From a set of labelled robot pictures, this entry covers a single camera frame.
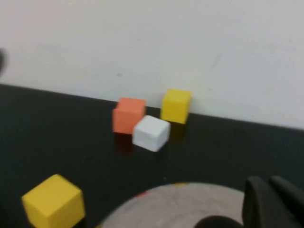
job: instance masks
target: black object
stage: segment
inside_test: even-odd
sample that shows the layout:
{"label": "black object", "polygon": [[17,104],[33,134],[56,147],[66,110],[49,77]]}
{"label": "black object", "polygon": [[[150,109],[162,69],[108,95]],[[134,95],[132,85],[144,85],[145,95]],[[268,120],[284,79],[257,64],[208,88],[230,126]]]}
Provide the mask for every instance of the black object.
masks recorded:
{"label": "black object", "polygon": [[4,65],[5,65],[5,53],[4,50],[0,48],[0,76],[4,70]]}
{"label": "black object", "polygon": [[242,228],[243,226],[231,218],[210,216],[199,221],[194,228]]}
{"label": "black object", "polygon": [[276,190],[260,177],[250,177],[246,182],[243,222],[245,228],[301,227]]}
{"label": "black object", "polygon": [[[169,142],[165,154],[138,147],[125,154],[115,148],[115,106],[0,85],[0,227],[29,227],[20,197],[55,173],[83,190],[88,228],[163,184],[243,190],[248,176],[275,173],[304,189],[303,131],[190,114],[185,135]],[[147,114],[159,117],[160,110],[147,108]]]}
{"label": "black object", "polygon": [[[301,228],[304,217],[304,192],[281,177],[269,183],[260,177],[249,177],[243,204],[244,228]],[[212,216],[199,221],[194,228],[241,228],[236,221]]]}
{"label": "black object", "polygon": [[304,191],[282,177],[271,177],[269,183],[292,213],[293,219],[304,227]]}

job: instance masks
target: white wall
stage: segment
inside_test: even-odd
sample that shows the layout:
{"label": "white wall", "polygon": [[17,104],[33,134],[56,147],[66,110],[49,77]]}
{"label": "white wall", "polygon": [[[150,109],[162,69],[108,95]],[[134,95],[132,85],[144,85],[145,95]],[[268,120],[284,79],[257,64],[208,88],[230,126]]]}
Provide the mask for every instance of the white wall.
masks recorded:
{"label": "white wall", "polygon": [[304,128],[303,0],[1,0],[5,84]]}

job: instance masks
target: orange mark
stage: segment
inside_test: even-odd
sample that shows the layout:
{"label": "orange mark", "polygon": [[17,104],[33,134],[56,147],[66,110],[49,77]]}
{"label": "orange mark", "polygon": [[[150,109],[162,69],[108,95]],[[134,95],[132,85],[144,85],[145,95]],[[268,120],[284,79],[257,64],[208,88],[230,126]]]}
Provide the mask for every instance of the orange mark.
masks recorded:
{"label": "orange mark", "polygon": [[138,194],[137,196],[136,196],[136,198],[139,198],[139,197],[142,197],[142,196],[144,196],[144,195],[146,195],[148,192],[143,192],[143,193],[140,193],[140,194]]}

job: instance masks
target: cube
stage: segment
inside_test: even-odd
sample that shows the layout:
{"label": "cube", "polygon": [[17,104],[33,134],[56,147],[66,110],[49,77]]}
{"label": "cube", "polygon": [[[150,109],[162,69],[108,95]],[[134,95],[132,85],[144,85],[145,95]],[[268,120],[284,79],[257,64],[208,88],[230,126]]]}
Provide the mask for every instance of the cube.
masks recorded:
{"label": "cube", "polygon": [[22,203],[36,228],[72,228],[85,216],[81,190],[59,174],[22,196]]}
{"label": "cube", "polygon": [[133,144],[157,152],[168,140],[170,123],[146,115],[134,128]]}
{"label": "cube", "polygon": [[146,101],[122,97],[113,110],[113,131],[132,134],[134,127],[144,117]]}
{"label": "cube", "polygon": [[191,92],[169,89],[162,101],[161,119],[185,124],[190,101]]}

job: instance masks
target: circular platform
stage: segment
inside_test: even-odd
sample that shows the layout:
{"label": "circular platform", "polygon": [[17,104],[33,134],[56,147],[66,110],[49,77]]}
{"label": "circular platform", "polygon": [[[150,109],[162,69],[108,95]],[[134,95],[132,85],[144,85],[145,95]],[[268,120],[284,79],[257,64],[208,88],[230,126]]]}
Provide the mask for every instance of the circular platform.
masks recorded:
{"label": "circular platform", "polygon": [[148,190],[127,201],[98,228],[192,228],[210,215],[240,223],[244,193],[219,185],[178,183]]}

